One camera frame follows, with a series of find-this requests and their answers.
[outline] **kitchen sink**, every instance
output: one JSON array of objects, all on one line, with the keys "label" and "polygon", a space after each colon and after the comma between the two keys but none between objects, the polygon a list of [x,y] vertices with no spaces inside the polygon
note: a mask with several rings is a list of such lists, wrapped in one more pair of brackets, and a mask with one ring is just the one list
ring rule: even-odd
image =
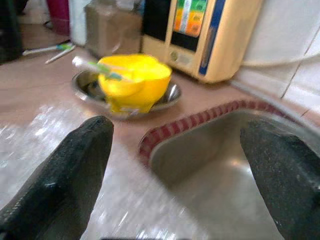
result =
[{"label": "kitchen sink", "polygon": [[251,121],[312,142],[305,127],[263,111],[240,109],[156,145],[149,166],[213,239],[283,239],[260,195],[240,143]]}]

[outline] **blue stripe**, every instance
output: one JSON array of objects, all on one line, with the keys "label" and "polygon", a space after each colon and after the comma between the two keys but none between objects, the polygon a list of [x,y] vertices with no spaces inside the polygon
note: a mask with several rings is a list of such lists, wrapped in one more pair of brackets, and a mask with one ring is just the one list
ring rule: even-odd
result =
[{"label": "blue stripe", "polygon": [[210,27],[209,27],[210,29],[212,29],[212,34],[211,34],[210,39],[207,44],[207,50],[204,51],[204,53],[209,52],[209,55],[204,54],[204,56],[202,57],[202,60],[201,60],[200,68],[199,68],[199,73],[203,74],[203,75],[205,75],[208,70],[208,64],[209,64],[209,61],[211,58],[212,49],[214,48],[214,45],[215,45],[216,35],[217,35],[218,28],[219,28],[222,12],[224,10],[225,2],[226,2],[226,0],[216,0],[215,5],[214,5],[214,10],[213,10],[211,23],[210,23]]}]

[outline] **beige appliance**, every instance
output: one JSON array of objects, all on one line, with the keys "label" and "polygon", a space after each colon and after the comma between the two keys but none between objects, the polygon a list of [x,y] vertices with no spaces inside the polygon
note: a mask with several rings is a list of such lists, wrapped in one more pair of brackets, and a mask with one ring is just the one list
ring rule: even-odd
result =
[{"label": "beige appliance", "polygon": [[239,69],[263,0],[146,0],[142,52],[202,82]]}]

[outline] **metal dish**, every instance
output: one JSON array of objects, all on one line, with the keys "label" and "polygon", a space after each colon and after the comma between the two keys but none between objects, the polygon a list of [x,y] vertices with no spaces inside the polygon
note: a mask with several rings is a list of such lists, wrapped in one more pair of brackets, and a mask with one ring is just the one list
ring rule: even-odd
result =
[{"label": "metal dish", "polygon": [[[110,104],[105,101],[105,94],[98,84],[98,75],[90,71],[82,71],[72,78],[72,89],[74,94],[82,101],[93,104],[96,107],[103,108],[107,115],[116,119],[128,119],[132,117],[141,117],[149,113],[140,112],[112,112]],[[174,82],[170,81],[166,92],[151,108],[151,112],[167,109],[175,105],[181,97],[181,89]]]}]

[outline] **red container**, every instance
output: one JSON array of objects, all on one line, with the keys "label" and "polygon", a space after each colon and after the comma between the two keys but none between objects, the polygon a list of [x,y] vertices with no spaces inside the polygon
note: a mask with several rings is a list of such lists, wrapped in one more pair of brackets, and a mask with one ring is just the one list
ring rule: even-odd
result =
[{"label": "red container", "polygon": [[46,0],[48,4],[53,30],[60,35],[69,36],[69,1]]}]

